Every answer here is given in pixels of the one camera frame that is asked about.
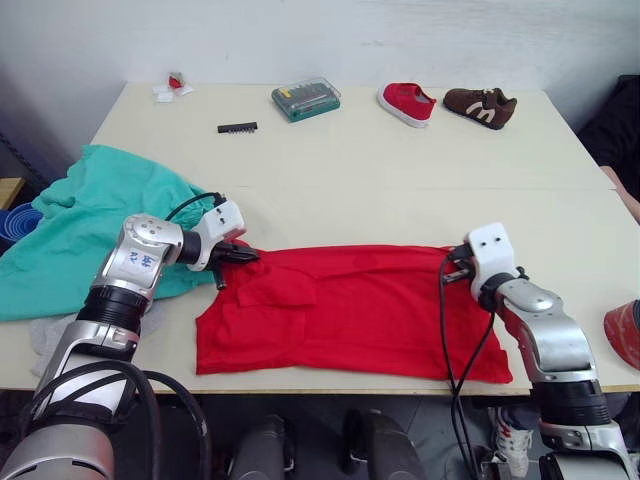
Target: gray cloth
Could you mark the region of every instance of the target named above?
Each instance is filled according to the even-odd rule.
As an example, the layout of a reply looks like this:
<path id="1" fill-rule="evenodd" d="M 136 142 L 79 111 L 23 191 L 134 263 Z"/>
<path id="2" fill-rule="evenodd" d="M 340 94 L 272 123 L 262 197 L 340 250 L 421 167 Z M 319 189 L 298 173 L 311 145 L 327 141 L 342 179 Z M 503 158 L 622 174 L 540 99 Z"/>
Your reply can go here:
<path id="1" fill-rule="evenodd" d="M 140 323 L 140 336 L 145 337 L 162 326 L 165 320 L 163 300 L 156 300 L 152 307 L 144 315 Z M 65 328 L 76 319 L 77 313 L 71 315 L 58 315 L 55 317 L 36 318 L 29 322 L 29 335 L 31 347 L 38 354 L 38 361 L 31 367 L 31 373 L 41 377 L 53 352 L 64 333 Z"/>

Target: small red object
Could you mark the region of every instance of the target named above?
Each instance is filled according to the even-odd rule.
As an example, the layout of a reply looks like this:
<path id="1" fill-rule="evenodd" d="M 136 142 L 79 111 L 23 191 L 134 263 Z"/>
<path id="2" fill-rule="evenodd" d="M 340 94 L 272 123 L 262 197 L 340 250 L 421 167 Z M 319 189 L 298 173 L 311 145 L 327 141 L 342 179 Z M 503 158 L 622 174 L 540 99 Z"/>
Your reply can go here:
<path id="1" fill-rule="evenodd" d="M 174 90 L 176 88 L 184 87 L 184 79 L 182 78 L 182 74 L 181 73 L 169 74 L 169 86 Z"/>
<path id="2" fill-rule="evenodd" d="M 427 126 L 436 104 L 416 83 L 390 83 L 378 92 L 382 108 L 412 127 Z"/>

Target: sticker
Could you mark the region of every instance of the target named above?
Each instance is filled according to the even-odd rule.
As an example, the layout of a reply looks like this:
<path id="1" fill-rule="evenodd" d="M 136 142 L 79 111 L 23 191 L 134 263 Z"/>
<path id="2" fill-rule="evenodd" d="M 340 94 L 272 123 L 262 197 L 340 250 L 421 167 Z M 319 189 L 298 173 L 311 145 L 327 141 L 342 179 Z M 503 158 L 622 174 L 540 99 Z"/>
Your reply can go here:
<path id="1" fill-rule="evenodd" d="M 156 268 L 158 261 L 159 257 L 155 255 L 150 255 L 136 248 L 130 248 L 127 252 L 124 265 L 122 265 L 122 269 L 133 274 L 152 272 Z"/>

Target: white sneaker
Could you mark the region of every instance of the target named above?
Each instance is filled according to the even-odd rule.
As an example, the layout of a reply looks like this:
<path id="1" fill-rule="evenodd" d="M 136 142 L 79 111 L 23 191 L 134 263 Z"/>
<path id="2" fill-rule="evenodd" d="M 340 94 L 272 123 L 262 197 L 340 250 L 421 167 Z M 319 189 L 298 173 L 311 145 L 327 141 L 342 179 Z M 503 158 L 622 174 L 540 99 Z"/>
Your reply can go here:
<path id="1" fill-rule="evenodd" d="M 518 430 L 502 418 L 502 408 L 492 409 L 491 421 L 495 428 L 496 449 L 502 453 L 513 477 L 524 478 L 529 471 L 529 455 L 533 430 Z"/>

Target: white shoe sole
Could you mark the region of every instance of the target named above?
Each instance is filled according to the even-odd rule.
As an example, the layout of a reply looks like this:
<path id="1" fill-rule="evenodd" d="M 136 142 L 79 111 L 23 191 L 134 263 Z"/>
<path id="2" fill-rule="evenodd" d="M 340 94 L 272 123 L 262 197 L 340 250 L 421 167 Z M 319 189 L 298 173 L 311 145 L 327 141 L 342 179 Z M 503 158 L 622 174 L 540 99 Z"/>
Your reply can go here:
<path id="1" fill-rule="evenodd" d="M 391 105 L 389 102 L 387 102 L 387 100 L 384 98 L 384 90 L 385 90 L 386 87 L 387 86 L 384 85 L 383 87 L 380 87 L 380 90 L 378 90 L 378 103 L 380 104 L 380 106 L 382 108 L 384 108 L 390 114 L 398 117 L 400 120 L 402 120 L 407 125 L 411 125 L 412 127 L 424 128 L 427 125 L 429 125 L 429 120 L 428 119 L 427 120 L 417 120 L 417 119 L 407 115 L 406 113 L 404 113 L 399 108 L 396 108 L 393 105 Z"/>

